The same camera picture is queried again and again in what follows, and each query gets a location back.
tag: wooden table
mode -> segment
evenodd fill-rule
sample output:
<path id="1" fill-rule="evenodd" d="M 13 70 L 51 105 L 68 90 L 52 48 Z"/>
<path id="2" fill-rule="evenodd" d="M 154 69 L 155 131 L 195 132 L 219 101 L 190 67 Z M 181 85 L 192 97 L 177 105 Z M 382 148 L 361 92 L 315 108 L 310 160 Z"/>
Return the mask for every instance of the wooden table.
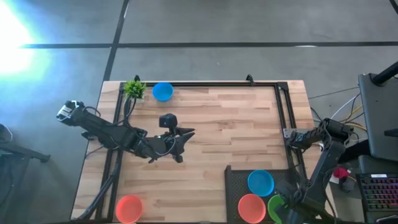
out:
<path id="1" fill-rule="evenodd" d="M 110 122 L 119 84 L 104 82 L 99 98 L 98 110 Z M 313 128 L 304 82 L 288 84 L 297 127 Z M 288 168 L 273 88 L 177 87 L 166 103 L 157 102 L 151 91 L 148 88 L 145 100 L 137 103 L 132 126 L 146 129 L 148 136 L 162 134 L 166 129 L 159 127 L 159 116 L 173 113 L 180 127 L 195 128 L 196 134 L 186 143 L 181 164 L 169 156 L 148 164 L 148 159 L 124 153 L 117 200 L 138 195 L 144 203 L 139 222 L 225 222 L 227 165 L 232 169 Z M 90 142 L 88 152 L 99 146 Z M 308 176 L 319 155 L 316 147 L 303 155 Z M 104 149 L 85 160 L 72 217 L 79 216 L 98 193 L 105 157 Z"/>

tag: bowl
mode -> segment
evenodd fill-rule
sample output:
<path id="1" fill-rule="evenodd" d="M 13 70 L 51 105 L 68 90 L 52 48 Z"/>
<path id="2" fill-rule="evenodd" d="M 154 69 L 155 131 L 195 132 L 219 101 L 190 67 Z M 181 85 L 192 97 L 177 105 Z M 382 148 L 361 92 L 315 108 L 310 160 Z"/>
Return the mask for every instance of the bowl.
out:
<path id="1" fill-rule="evenodd" d="M 168 101 L 172 97 L 173 92 L 173 86 L 166 82 L 157 83 L 152 89 L 152 94 L 155 99 L 161 102 Z"/>
<path id="2" fill-rule="evenodd" d="M 285 202 L 282 199 L 280 195 L 274 195 L 269 201 L 268 201 L 268 214 L 272 218 L 274 222 L 277 224 L 282 224 L 282 220 L 279 218 L 279 216 L 275 212 L 275 208 L 279 205 L 283 205 Z"/>
<path id="3" fill-rule="evenodd" d="M 267 209 L 260 197 L 247 194 L 239 200 L 238 212 L 245 222 L 259 223 L 266 216 Z"/>
<path id="4" fill-rule="evenodd" d="M 135 195 L 124 196 L 116 205 L 116 217 L 123 224 L 137 222 L 142 211 L 141 199 Z"/>
<path id="5" fill-rule="evenodd" d="M 266 197 L 274 190 L 274 178 L 265 170 L 255 170 L 248 177 L 250 191 L 260 197 Z"/>

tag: gray floor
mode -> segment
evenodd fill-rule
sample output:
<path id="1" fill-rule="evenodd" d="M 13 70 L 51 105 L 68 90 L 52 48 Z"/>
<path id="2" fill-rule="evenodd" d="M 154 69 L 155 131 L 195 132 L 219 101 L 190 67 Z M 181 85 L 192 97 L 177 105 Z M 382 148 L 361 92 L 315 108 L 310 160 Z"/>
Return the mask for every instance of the gray floor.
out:
<path id="1" fill-rule="evenodd" d="M 10 20 L 19 23 L 19 29 L 2 34 L 0 44 L 110 44 L 122 3 L 0 2 L 0 12 L 8 6 L 14 14 Z M 395 41 L 396 24 L 398 15 L 388 0 L 132 0 L 121 42 Z M 55 115 L 66 100 L 97 104 L 110 49 L 0 46 L 6 49 L 0 52 L 0 123 L 10 127 L 16 143 L 52 155 L 48 164 L 31 162 L 9 223 L 68 220 L 87 142 L 80 128 L 60 124 Z M 397 58 L 398 47 L 119 49 L 110 80 L 134 75 L 143 80 L 242 80 L 250 73 L 256 80 L 304 80 L 311 97 L 357 86 L 359 74 L 380 72 Z M 329 117 L 356 94 L 358 89 L 310 104 Z M 348 110 L 336 118 L 343 119 Z M 347 196 L 337 193 L 335 200 L 358 203 L 347 202 Z M 361 218 L 360 208 L 338 213 L 348 220 Z"/>

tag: red object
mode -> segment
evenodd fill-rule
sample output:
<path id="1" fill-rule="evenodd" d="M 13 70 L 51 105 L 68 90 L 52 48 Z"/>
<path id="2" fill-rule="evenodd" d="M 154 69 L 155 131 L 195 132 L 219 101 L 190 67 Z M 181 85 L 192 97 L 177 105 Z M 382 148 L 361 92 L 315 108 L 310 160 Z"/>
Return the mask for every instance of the red object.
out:
<path id="1" fill-rule="evenodd" d="M 135 223 L 142 215 L 142 202 L 135 195 L 124 196 L 116 206 L 116 217 L 123 224 Z"/>
<path id="2" fill-rule="evenodd" d="M 238 212 L 244 221 L 259 223 L 264 219 L 267 210 L 264 201 L 259 196 L 247 194 L 239 200 Z"/>
<path id="3" fill-rule="evenodd" d="M 338 167 L 337 169 L 335 169 L 335 171 L 333 171 L 333 175 L 336 178 L 341 179 L 343 177 L 349 176 L 349 172 L 346 169 L 344 169 L 344 168 Z"/>

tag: potted plant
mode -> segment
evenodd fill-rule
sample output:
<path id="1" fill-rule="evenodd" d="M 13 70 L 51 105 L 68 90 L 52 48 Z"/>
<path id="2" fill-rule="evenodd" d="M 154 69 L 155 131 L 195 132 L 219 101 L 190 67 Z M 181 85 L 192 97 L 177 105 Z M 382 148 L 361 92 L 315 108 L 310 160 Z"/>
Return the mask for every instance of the potted plant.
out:
<path id="1" fill-rule="evenodd" d="M 141 81 L 127 81 L 124 85 L 124 92 L 127 98 L 137 99 L 137 102 L 144 101 L 144 92 L 147 88 L 146 83 L 141 83 Z"/>

